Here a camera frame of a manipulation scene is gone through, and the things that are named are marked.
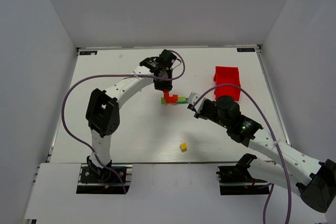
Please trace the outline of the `red arch block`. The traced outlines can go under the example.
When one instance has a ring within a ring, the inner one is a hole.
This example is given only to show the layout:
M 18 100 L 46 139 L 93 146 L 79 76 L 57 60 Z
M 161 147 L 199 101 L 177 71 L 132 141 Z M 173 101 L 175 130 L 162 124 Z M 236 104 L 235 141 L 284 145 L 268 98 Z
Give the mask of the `red arch block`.
M 165 103 L 176 103 L 179 99 L 179 96 L 177 94 L 170 95 L 170 92 L 165 90 L 163 91 L 163 99 Z

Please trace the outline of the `green rectangular block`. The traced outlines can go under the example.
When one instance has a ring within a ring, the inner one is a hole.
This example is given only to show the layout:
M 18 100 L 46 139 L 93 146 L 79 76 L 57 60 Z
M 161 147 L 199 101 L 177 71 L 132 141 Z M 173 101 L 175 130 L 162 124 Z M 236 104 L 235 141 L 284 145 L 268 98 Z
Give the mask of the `green rectangular block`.
M 186 97 L 179 97 L 178 98 L 178 102 L 179 103 L 183 103 L 183 102 L 185 102 L 186 101 Z

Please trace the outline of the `red plastic bin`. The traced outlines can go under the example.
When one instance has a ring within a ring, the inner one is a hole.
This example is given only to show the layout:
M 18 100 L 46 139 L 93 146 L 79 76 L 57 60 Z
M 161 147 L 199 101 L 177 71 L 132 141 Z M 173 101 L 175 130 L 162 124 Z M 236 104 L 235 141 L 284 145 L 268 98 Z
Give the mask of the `red plastic bin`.
M 239 69 L 238 67 L 224 67 L 216 66 L 214 74 L 215 85 L 220 84 L 233 84 L 240 87 Z M 217 100 L 221 96 L 230 96 L 234 101 L 239 101 L 240 99 L 240 89 L 233 86 L 222 86 L 216 88 L 214 91 L 215 99 Z

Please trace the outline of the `yellow cube block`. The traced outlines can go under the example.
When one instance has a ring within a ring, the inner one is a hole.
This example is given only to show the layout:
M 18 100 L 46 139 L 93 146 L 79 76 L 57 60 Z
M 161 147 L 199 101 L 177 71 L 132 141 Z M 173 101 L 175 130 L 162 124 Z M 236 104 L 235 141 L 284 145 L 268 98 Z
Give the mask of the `yellow cube block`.
M 186 145 L 186 143 L 182 143 L 182 144 L 180 144 L 180 150 L 181 150 L 182 152 L 187 151 L 187 145 Z

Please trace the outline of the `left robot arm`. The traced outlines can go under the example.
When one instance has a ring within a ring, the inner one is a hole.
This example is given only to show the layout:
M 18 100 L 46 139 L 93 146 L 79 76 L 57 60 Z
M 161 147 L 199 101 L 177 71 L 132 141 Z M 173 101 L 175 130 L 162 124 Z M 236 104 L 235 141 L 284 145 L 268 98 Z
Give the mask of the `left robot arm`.
M 111 172 L 111 135 L 120 124 L 119 110 L 142 88 L 154 85 L 156 90 L 172 90 L 173 63 L 177 56 L 164 49 L 158 57 L 142 60 L 130 77 L 125 77 L 105 90 L 92 91 L 86 119 L 92 136 L 94 151 L 87 157 L 87 164 L 100 181 L 107 180 Z

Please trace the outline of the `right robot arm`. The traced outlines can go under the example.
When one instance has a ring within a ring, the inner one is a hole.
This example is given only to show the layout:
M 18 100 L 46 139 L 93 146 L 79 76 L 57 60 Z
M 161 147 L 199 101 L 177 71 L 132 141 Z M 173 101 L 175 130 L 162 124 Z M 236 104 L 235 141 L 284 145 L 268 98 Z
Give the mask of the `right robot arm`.
M 335 199 L 335 162 L 330 159 L 322 162 L 286 143 L 275 142 L 261 124 L 242 115 L 239 104 L 230 96 L 211 101 L 193 92 L 189 98 L 188 108 L 195 112 L 195 118 L 224 127 L 232 140 L 272 161 L 267 163 L 245 154 L 236 165 L 240 176 L 290 187 L 307 206 L 317 212 L 327 212 Z

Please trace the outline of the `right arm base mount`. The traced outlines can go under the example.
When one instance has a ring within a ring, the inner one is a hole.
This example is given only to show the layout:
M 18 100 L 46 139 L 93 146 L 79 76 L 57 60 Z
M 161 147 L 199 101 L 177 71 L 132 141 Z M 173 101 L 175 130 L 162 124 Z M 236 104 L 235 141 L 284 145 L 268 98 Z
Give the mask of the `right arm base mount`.
M 236 166 L 219 166 L 216 172 L 222 196 L 268 195 L 270 185 L 248 174 L 240 174 Z

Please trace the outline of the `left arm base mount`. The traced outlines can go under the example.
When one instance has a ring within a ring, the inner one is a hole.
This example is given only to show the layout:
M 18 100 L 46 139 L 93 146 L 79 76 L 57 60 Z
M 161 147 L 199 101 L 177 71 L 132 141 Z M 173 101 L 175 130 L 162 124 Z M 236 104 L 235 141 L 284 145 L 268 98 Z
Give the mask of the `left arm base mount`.
M 132 179 L 132 165 L 117 165 L 112 168 L 121 177 L 127 193 Z M 76 194 L 124 195 L 125 192 L 117 175 L 110 170 L 99 177 L 88 165 L 81 166 Z

